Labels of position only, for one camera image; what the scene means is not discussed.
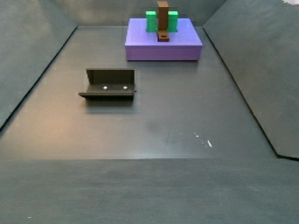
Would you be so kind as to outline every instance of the scratch mark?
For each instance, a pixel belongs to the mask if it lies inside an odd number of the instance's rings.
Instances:
[[[209,140],[209,145],[210,145],[210,147],[213,148],[213,145],[212,145],[212,140]]]

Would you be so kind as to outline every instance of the purple platform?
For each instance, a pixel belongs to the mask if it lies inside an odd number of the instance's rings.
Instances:
[[[158,42],[157,33],[146,31],[146,18],[131,18],[126,35],[127,60],[199,60],[202,40],[189,18],[179,18],[178,32],[170,42]]]

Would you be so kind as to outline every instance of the dark gray bracket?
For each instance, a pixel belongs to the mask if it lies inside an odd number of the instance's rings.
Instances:
[[[131,97],[137,92],[135,70],[127,68],[87,69],[89,90],[79,95],[87,99]]]

